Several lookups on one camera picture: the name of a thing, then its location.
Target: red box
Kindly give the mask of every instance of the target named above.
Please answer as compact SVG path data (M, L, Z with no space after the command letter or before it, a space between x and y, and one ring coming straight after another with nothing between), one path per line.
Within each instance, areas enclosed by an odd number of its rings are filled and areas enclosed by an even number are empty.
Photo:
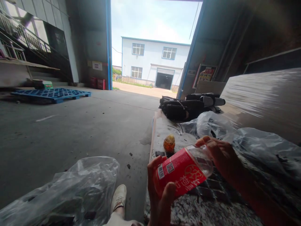
M94 89L97 88L97 78L94 78L94 77L90 78L90 86L91 86L91 88L94 88Z
M97 88L105 90L106 89L106 80L103 78L98 78L97 79Z

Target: small green box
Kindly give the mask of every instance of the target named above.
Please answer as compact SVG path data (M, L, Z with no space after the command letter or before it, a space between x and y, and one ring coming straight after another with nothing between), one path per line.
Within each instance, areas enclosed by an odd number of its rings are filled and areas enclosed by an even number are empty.
M51 81L33 79L35 89L53 89Z

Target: red plastic bottle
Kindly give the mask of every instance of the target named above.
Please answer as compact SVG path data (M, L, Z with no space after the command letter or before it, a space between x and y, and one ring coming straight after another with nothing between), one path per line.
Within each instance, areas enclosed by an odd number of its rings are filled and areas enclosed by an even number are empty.
M176 184L179 197L204 182L213 171L212 158L206 146L189 145L158 166L154 175L157 194L161 197L169 182Z

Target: barcode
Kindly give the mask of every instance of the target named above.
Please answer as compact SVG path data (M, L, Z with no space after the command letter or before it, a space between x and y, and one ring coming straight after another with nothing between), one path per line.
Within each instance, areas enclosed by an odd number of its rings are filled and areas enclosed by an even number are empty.
M158 175L159 175L159 179L162 179L165 176L162 164L158 167Z

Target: clear plastic wrap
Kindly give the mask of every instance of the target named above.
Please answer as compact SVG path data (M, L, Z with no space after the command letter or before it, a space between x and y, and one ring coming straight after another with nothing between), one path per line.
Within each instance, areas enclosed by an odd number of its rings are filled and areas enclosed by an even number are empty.
M301 144L301 68L229 78L223 115L235 129L253 127Z
M213 111L203 112L197 119L181 123L181 126L186 133L197 139L207 135L229 143L232 143L235 131L226 117Z
M114 158L78 160L50 183L0 210L0 225L103 225L109 218L118 171Z
M234 134L233 146L254 165L301 181L301 148L277 134L241 128Z

